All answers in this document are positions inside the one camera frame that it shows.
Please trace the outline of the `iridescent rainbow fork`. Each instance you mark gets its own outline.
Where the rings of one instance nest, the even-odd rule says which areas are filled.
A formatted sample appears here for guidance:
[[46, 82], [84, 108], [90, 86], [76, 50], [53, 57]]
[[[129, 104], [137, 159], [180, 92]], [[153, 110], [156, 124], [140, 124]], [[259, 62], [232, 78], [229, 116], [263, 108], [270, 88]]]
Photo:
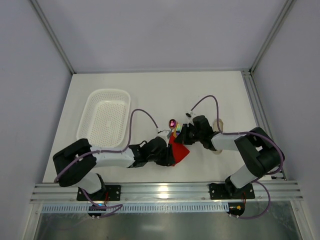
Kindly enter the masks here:
[[177, 123], [176, 128], [173, 131], [173, 135], [175, 138], [181, 133], [182, 128], [183, 128], [183, 126], [181, 124]]

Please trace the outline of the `red paper napkin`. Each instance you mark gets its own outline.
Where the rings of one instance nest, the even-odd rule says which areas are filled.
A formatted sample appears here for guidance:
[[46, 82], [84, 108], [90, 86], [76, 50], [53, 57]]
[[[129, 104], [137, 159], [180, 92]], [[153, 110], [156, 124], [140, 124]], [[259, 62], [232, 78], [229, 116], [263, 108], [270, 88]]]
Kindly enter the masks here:
[[172, 134], [169, 139], [169, 144], [172, 148], [172, 154], [174, 158], [174, 166], [180, 163], [189, 153], [190, 151], [180, 143], [175, 142], [176, 137]]

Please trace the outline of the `gold knife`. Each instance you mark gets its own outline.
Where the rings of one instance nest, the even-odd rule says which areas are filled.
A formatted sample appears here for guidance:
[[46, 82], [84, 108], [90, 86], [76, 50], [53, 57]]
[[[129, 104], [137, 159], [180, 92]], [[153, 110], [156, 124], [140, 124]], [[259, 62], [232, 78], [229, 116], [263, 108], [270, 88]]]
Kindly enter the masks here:
[[170, 125], [173, 136], [176, 138], [181, 132], [181, 125], [178, 122], [174, 122]]

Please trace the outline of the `iridescent rainbow spoon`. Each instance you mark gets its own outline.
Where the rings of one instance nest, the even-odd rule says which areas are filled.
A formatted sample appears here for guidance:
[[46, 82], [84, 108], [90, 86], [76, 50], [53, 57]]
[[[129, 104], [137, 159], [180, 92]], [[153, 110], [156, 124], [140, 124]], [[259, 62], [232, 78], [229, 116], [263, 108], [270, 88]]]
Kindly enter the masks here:
[[172, 118], [172, 119], [169, 120], [168, 125], [169, 125], [169, 129], [170, 130], [174, 130], [176, 128], [176, 126], [177, 126], [177, 121]]

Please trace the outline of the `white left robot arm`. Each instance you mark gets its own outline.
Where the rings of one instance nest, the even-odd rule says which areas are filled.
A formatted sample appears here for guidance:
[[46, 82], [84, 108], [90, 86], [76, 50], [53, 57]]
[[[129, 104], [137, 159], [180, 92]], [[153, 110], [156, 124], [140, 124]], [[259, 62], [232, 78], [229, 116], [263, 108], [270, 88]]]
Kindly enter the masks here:
[[52, 159], [56, 171], [55, 183], [63, 188], [77, 186], [91, 195], [104, 188], [102, 177], [92, 172], [94, 168], [141, 168], [149, 162], [171, 167], [177, 163], [172, 145], [160, 136], [131, 144], [125, 150], [97, 147], [91, 145], [88, 139], [81, 138], [55, 153]]

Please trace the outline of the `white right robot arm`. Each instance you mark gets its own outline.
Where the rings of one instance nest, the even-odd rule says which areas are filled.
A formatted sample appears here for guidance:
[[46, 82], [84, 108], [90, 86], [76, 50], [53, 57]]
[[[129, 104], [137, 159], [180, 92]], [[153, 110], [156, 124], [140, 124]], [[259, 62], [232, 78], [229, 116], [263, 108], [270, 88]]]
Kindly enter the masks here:
[[252, 183], [270, 175], [274, 168], [281, 170], [285, 155], [262, 128], [224, 132], [221, 123], [217, 119], [211, 126], [204, 115], [195, 116], [191, 122], [182, 125], [174, 142], [185, 146], [199, 142], [212, 152], [239, 152], [244, 165], [227, 177], [223, 184], [213, 185], [215, 193], [221, 190], [223, 195], [231, 199], [242, 196]]

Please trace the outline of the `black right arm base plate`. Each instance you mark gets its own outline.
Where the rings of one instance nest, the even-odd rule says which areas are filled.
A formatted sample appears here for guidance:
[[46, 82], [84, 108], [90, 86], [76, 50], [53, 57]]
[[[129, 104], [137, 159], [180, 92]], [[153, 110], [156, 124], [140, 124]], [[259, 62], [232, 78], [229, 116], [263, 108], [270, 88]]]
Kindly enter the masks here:
[[255, 199], [253, 185], [248, 183], [242, 188], [236, 188], [226, 183], [211, 183], [208, 185], [211, 200]]

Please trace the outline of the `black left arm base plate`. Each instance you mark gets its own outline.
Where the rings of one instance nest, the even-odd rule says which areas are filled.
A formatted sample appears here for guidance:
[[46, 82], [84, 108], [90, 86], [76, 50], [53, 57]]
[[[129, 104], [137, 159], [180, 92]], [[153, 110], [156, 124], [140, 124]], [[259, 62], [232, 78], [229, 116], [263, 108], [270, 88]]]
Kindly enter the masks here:
[[121, 185], [106, 184], [104, 188], [95, 193], [89, 194], [87, 191], [85, 192], [92, 201], [104, 202], [107, 200], [118, 202], [121, 200], [121, 188]]

